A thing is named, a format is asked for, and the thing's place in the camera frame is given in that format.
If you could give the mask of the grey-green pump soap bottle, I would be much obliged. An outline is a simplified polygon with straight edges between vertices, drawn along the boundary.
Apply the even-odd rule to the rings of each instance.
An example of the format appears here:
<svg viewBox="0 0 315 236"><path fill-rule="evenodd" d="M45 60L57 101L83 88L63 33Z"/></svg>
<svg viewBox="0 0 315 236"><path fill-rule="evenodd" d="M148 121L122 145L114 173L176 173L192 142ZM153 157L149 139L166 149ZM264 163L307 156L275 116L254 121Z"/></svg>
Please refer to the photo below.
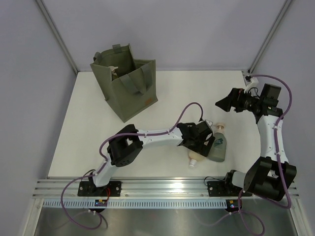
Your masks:
<svg viewBox="0 0 315 236"><path fill-rule="evenodd" d="M214 142L210 149L208 159L215 162L223 162L226 157L227 141L224 135L224 123L217 123L214 132Z"/></svg>

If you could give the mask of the cream lotion bottle white cap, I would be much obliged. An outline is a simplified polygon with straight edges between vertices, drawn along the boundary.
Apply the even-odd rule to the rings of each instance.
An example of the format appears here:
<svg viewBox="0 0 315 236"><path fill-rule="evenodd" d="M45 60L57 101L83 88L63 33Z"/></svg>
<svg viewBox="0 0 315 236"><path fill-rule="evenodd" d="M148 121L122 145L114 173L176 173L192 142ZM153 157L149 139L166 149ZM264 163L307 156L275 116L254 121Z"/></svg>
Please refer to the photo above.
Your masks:
<svg viewBox="0 0 315 236"><path fill-rule="evenodd" d="M190 168L194 168L198 162L203 161L206 158L203 155L196 153L194 151L189 151L188 156Z"/></svg>

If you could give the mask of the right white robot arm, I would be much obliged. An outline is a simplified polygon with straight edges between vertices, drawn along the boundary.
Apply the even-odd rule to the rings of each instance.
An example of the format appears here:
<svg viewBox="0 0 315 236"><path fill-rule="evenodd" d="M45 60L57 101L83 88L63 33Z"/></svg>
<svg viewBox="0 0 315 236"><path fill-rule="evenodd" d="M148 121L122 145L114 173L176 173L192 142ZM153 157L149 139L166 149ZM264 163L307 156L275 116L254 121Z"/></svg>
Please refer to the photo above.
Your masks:
<svg viewBox="0 0 315 236"><path fill-rule="evenodd" d="M296 167L286 157L283 140L283 111L278 108L281 87L265 84L259 97L248 90L233 88L227 97L215 103L222 110L235 112L247 110L253 113L260 134L260 157L246 172L231 170L223 190L228 195L240 188L251 194L280 201L296 177Z"/></svg>

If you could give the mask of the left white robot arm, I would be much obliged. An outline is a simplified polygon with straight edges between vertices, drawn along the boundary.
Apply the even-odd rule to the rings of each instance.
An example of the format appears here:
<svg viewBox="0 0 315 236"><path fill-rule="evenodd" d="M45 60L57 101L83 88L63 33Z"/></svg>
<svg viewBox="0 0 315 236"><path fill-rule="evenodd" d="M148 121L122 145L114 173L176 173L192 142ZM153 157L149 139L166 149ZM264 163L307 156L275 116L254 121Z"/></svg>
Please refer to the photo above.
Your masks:
<svg viewBox="0 0 315 236"><path fill-rule="evenodd" d="M115 171L131 164L143 149L183 146L206 157L214 140L211 125L205 120L180 122L163 130L141 130L129 124L101 144L99 154L104 161L89 177L88 189L95 196L102 195Z"/></svg>

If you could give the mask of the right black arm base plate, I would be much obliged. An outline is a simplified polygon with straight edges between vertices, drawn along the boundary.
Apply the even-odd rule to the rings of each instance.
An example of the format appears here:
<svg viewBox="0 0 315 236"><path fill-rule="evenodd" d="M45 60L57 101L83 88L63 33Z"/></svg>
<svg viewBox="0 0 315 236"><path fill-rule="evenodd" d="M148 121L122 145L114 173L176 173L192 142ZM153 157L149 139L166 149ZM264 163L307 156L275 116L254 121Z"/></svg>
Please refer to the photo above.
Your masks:
<svg viewBox="0 0 315 236"><path fill-rule="evenodd" d="M209 197L238 197L242 190L240 187L218 180L208 181L207 189Z"/></svg>

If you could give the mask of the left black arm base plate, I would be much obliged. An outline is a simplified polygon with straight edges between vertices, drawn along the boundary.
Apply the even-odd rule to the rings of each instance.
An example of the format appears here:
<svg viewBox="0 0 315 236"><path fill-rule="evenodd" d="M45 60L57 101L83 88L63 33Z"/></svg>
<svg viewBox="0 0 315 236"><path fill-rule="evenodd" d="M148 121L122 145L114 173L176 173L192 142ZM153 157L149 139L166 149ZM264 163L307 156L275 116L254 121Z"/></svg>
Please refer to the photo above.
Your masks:
<svg viewBox="0 0 315 236"><path fill-rule="evenodd" d="M106 186L96 187L89 181L81 181L77 195L79 197L119 197L121 195L121 181L110 181Z"/></svg>

